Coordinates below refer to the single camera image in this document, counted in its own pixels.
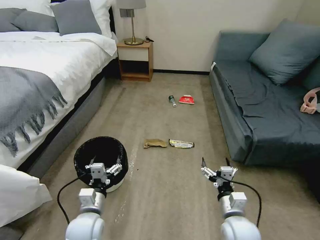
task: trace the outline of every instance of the black trash bag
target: black trash bag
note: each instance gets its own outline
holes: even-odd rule
[[[77,175],[80,177],[84,173],[88,173],[89,170],[85,166],[89,165],[93,159],[92,163],[103,163],[106,168],[110,168],[117,163],[118,158],[120,159],[122,170],[110,180],[110,184],[107,187],[100,188],[104,192],[120,183],[128,172],[127,152],[122,143],[112,137],[92,138],[77,149],[73,161]],[[92,179],[90,174],[86,174],[80,179],[89,187],[92,187],[89,185]]]

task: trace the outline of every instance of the wooden nightstand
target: wooden nightstand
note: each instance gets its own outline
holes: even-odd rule
[[[117,47],[121,79],[150,82],[153,76],[153,43],[131,46],[120,41]]]

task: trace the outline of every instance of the white bedsheet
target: white bedsheet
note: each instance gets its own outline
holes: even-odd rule
[[[0,33],[0,66],[16,67],[46,74],[68,102],[56,104],[58,116],[53,120],[45,110],[45,125],[39,135],[26,125],[31,143],[16,132],[18,153],[13,157],[0,143],[0,164],[19,167],[43,142],[47,134],[70,112],[89,89],[91,80],[116,54],[116,41],[95,33],[59,36],[59,33]]]

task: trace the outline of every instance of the gray upholstered bed base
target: gray upholstered bed base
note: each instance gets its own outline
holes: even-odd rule
[[[85,125],[100,107],[103,94],[105,92],[105,81],[103,78],[93,89],[87,99],[72,115],[69,121],[63,126],[61,131],[52,140],[42,155],[35,161],[28,172],[30,175],[41,178],[56,161],[64,149],[76,138]],[[23,233],[10,224],[0,228],[1,240],[19,240]]]

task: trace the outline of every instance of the baseboard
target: baseboard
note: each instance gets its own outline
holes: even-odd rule
[[[153,72],[158,73],[176,73],[176,74],[193,74],[193,75],[209,75],[210,72],[202,71],[180,71],[180,70],[165,70],[165,69],[154,69]]]

